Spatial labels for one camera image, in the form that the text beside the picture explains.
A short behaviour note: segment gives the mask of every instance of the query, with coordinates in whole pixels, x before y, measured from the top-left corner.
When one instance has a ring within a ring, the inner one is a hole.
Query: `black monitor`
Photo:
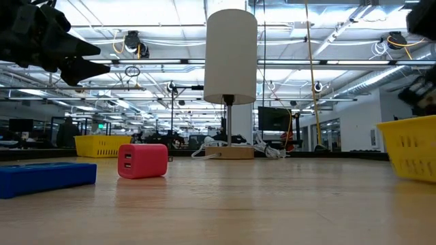
[[[33,119],[9,119],[9,131],[32,132]]]
[[[260,106],[259,130],[287,132],[291,120],[289,112],[284,108],[267,108]]]

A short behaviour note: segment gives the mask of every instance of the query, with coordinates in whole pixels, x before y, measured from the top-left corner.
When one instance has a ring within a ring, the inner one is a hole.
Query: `glass wall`
[[[321,145],[333,152],[341,151],[341,121],[339,118],[320,123]],[[318,143],[316,125],[311,125],[312,149]]]

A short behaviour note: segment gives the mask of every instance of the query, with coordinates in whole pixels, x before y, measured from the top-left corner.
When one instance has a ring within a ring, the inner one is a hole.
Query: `yellow basket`
[[[76,151],[79,157],[117,157],[118,149],[129,144],[130,136],[83,135],[76,136]]]
[[[399,177],[436,182],[436,116],[384,122],[377,127]]]

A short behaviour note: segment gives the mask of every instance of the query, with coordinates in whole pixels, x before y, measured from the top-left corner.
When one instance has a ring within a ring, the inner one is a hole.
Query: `white column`
[[[242,135],[253,144],[253,104],[233,105],[232,135]]]

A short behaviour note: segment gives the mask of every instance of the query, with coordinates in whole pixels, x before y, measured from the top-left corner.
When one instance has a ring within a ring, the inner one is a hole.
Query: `fluorescent light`
[[[101,101],[107,101],[107,100],[118,100],[119,98],[107,98],[107,97],[104,97],[104,98],[97,98],[97,97],[94,97],[94,98],[84,98],[84,99],[86,99],[86,100],[93,100],[93,101],[97,101],[97,100],[101,100]]]
[[[35,90],[35,89],[18,89],[18,91],[23,92],[23,93],[28,93],[31,95],[37,95],[37,96],[46,95],[46,93],[44,93],[42,91]]]
[[[39,97],[10,97],[10,98],[7,98],[7,99],[10,99],[10,100],[21,100],[21,101],[23,101],[23,100],[43,100],[43,98],[39,98]]]
[[[124,107],[126,109],[130,108],[130,105],[126,101],[118,100],[118,101],[115,101],[115,103],[117,103],[119,106]]]
[[[223,112],[224,109],[213,109],[213,108],[182,108],[182,109],[174,109],[176,111],[192,111],[192,112],[203,112],[203,111],[214,111],[214,112]]]
[[[120,64],[180,64],[181,60],[120,60]]]
[[[188,60],[188,64],[200,64],[204,65],[206,63],[205,60]]]
[[[70,105],[68,105],[67,103],[62,102],[62,101],[54,101],[54,102],[58,103],[59,105],[70,106]]]
[[[341,102],[341,101],[357,101],[357,99],[318,99],[318,101],[321,101],[321,102],[325,103],[327,101],[336,101],[336,102]]]
[[[157,101],[157,98],[123,98],[125,101]]]
[[[90,60],[90,62],[97,63],[97,64],[104,64],[104,65],[112,64],[111,60]]]
[[[48,100],[59,100],[59,101],[75,101],[81,100],[82,98],[47,98]]]
[[[120,59],[120,57],[118,56],[118,55],[116,55],[116,54],[109,54],[110,56],[113,56],[113,57],[115,57],[115,58],[117,58],[117,59]]]
[[[389,61],[327,61],[327,65],[387,65]]]
[[[258,64],[259,65],[263,65],[263,64],[267,64],[267,65],[310,65],[310,61],[306,61],[306,60],[299,60],[299,61],[288,61],[288,60],[267,60],[266,62],[263,60],[259,60]],[[320,61],[312,61],[312,63],[314,65],[318,65],[320,63]]]
[[[397,61],[397,65],[434,65],[436,61]]]
[[[86,110],[86,111],[94,111],[94,110],[97,110],[97,109],[95,109],[95,108],[92,108],[92,107],[89,107],[89,106],[76,106],[78,109],[81,109],[81,110]]]

